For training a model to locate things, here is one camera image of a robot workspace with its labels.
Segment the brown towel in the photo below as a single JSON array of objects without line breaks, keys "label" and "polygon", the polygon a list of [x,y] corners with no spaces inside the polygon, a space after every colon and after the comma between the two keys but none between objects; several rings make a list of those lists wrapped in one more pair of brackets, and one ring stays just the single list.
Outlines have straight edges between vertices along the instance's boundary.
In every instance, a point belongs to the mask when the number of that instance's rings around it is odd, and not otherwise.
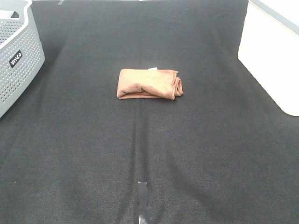
[{"label": "brown towel", "polygon": [[176,70],[122,69],[117,85],[118,99],[182,96],[183,86]]}]

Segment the grey tape strip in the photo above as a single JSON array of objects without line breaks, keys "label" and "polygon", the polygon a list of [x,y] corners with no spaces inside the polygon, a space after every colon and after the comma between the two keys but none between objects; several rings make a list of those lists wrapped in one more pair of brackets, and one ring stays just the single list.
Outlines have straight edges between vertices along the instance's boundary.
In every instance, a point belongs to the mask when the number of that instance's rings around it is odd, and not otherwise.
[{"label": "grey tape strip", "polygon": [[149,224],[148,185],[146,182],[138,182],[138,211],[139,224]]}]

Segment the white plastic bin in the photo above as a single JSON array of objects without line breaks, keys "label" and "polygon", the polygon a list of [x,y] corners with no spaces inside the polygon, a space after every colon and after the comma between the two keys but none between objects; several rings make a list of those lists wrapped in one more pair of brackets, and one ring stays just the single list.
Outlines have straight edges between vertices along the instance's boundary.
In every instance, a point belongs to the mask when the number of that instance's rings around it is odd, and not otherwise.
[{"label": "white plastic bin", "polygon": [[299,115],[299,2],[248,1],[238,59],[286,114]]}]

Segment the grey perforated basket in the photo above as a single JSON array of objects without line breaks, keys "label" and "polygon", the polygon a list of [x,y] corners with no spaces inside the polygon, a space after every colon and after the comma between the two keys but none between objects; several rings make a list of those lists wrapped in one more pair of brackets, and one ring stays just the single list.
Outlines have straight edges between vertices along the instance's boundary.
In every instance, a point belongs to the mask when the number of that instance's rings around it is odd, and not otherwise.
[{"label": "grey perforated basket", "polygon": [[0,114],[26,90],[45,61],[30,0],[0,2]]}]

